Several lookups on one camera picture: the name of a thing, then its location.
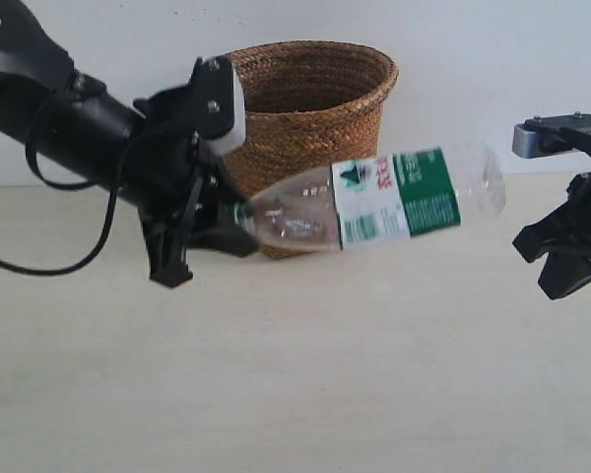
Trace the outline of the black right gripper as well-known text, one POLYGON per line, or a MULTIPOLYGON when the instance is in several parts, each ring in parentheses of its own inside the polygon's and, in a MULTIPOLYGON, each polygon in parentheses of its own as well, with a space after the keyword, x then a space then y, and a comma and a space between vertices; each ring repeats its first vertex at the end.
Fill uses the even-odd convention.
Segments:
POLYGON ((574 177, 565 202, 540 221, 523 227, 513 246, 528 262, 547 256, 538 286, 552 301, 590 284, 591 171, 574 177))

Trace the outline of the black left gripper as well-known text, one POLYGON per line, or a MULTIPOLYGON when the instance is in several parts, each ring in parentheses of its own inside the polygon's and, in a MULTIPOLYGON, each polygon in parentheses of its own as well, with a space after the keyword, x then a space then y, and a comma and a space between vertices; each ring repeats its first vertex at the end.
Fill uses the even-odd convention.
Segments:
POLYGON ((235 221, 236 187, 225 157, 214 155, 192 125, 191 97, 191 86, 177 86, 133 100, 145 119, 145 142, 132 158, 145 186, 138 215, 149 279, 163 287, 193 279, 186 246, 236 257, 259 249, 235 221))

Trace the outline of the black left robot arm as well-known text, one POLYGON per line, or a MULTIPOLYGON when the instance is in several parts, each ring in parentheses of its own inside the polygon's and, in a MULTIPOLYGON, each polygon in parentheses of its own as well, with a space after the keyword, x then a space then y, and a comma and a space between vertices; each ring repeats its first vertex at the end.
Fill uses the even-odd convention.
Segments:
POLYGON ((191 249, 245 257, 257 241, 236 221, 245 197, 226 157, 246 139, 245 98, 232 59, 198 58, 189 79, 125 105, 79 69, 21 1, 0 1, 0 132, 22 144, 33 173, 48 158, 108 194, 101 252, 118 202, 140 220, 150 279, 193 277, 191 249))

